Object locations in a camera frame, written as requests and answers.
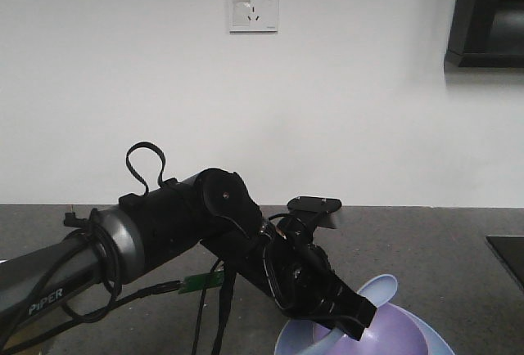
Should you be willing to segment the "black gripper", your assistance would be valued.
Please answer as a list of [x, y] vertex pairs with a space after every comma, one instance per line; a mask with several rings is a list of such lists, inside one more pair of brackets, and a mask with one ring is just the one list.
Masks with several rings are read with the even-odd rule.
[[261, 258], [270, 293], [284, 315], [318, 318], [355, 340], [370, 327], [377, 307], [335, 275], [322, 248], [266, 233]]

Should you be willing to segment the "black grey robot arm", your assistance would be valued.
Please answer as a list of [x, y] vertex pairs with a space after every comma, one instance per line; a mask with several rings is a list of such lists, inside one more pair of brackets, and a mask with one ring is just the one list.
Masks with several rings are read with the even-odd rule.
[[126, 303], [124, 285], [195, 245], [224, 267], [219, 330], [228, 322], [235, 279], [243, 276], [285, 316], [360, 339], [376, 307], [335, 274], [313, 241], [340, 208], [337, 199], [298, 196], [285, 213], [266, 218], [238, 174], [207, 169], [124, 195], [86, 219], [67, 213], [63, 241], [1, 265], [1, 351], [18, 353], [101, 320]]

